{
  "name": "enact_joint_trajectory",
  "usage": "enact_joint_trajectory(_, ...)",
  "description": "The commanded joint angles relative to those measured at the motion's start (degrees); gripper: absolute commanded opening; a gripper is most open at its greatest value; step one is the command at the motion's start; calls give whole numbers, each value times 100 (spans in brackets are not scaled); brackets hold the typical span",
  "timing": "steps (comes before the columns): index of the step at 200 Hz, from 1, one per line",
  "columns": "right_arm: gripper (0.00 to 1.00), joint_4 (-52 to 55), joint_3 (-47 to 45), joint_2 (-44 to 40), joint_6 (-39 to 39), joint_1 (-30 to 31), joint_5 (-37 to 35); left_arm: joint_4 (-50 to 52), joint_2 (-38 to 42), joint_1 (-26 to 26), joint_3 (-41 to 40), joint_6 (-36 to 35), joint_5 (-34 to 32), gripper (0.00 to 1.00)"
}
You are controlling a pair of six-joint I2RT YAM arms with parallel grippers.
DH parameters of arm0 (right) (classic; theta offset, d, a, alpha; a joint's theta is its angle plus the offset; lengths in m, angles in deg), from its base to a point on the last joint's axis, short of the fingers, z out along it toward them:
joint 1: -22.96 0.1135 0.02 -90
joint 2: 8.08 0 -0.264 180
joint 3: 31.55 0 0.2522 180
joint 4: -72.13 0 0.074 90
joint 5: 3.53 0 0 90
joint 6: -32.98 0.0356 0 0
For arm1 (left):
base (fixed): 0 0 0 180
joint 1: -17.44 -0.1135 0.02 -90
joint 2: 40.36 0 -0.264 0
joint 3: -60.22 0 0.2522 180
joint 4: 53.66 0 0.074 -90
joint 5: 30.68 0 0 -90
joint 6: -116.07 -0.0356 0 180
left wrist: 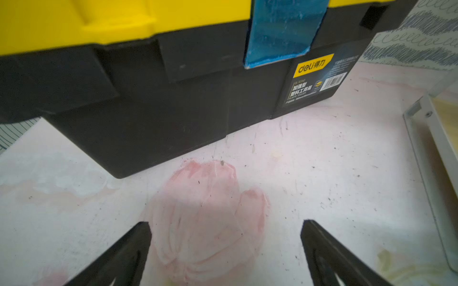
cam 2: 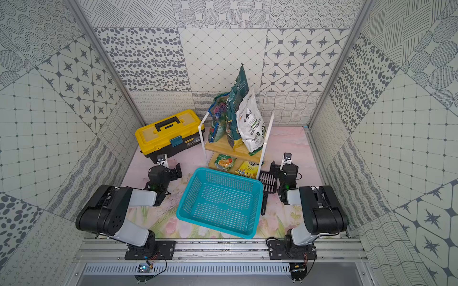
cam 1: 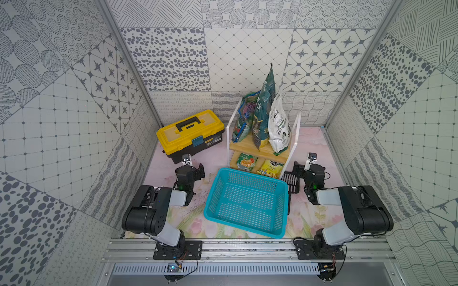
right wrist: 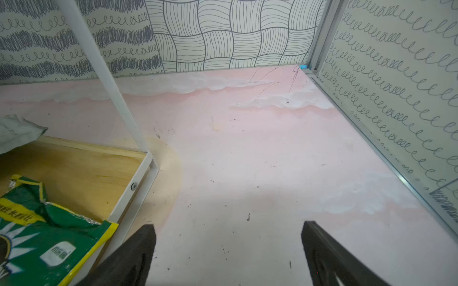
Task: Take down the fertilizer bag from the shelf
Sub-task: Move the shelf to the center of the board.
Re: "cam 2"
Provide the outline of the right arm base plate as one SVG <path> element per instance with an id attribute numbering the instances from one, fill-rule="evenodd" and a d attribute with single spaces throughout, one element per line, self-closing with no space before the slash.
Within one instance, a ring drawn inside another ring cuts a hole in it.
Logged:
<path id="1" fill-rule="evenodd" d="M 313 244 L 295 245 L 283 240 L 267 240 L 266 245 L 271 260 L 314 260 L 317 258 L 316 247 Z"/>

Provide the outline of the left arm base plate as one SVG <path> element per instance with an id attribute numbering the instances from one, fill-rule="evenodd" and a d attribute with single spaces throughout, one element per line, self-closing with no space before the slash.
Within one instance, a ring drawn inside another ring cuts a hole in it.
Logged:
<path id="1" fill-rule="evenodd" d="M 159 240 L 143 247 L 128 245 L 125 260 L 171 260 L 175 252 L 176 241 Z"/>

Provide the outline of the blue green fertilizer bag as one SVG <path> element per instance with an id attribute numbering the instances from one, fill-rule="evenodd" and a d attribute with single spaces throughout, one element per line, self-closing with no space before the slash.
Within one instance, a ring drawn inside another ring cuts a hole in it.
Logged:
<path id="1" fill-rule="evenodd" d="M 219 141 L 225 134 L 228 97 L 229 93 L 217 95 L 208 109 L 208 113 L 212 118 L 211 128 L 208 134 L 208 141 L 210 143 Z"/>

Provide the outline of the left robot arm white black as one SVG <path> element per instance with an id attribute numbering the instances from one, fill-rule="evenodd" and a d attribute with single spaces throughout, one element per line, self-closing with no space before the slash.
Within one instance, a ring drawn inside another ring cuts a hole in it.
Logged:
<path id="1" fill-rule="evenodd" d="M 157 165 L 149 169 L 149 181 L 143 189 L 101 185 L 76 218 L 76 228 L 105 235 L 126 243 L 131 251 L 142 251 L 145 257 L 156 252 L 155 234 L 126 218 L 132 207 L 158 207 L 167 195 L 171 181 L 182 177 L 181 165 L 170 169 Z"/>

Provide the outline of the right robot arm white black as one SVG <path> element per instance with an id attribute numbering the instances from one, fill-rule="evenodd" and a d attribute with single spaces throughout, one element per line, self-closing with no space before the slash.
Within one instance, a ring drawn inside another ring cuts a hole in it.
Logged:
<path id="1" fill-rule="evenodd" d="M 347 230 L 347 215 L 331 186 L 298 187 L 299 167 L 289 159 L 281 164 L 272 162 L 270 173 L 278 180 L 280 201 L 302 209 L 303 223 L 288 230 L 283 241 L 288 255 L 305 253 L 312 250 L 317 239 L 336 236 Z"/>

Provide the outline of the white green fertilizer bag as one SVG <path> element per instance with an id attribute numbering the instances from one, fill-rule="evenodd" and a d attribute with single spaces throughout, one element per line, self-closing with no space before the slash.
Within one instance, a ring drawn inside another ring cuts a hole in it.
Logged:
<path id="1" fill-rule="evenodd" d="M 251 89 L 236 113 L 240 137 L 250 153 L 256 153 L 264 143 L 266 125 L 258 109 L 256 93 Z"/>

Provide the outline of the dark green fertilizer bag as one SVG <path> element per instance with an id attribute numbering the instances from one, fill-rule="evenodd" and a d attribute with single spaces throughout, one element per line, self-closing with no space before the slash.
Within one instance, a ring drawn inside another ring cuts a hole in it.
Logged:
<path id="1" fill-rule="evenodd" d="M 227 140 L 232 149 L 239 147 L 243 142 L 237 126 L 237 111 L 240 103 L 249 91 L 244 65 L 241 64 L 235 85 L 231 88 L 227 99 L 227 121 L 226 134 Z"/>

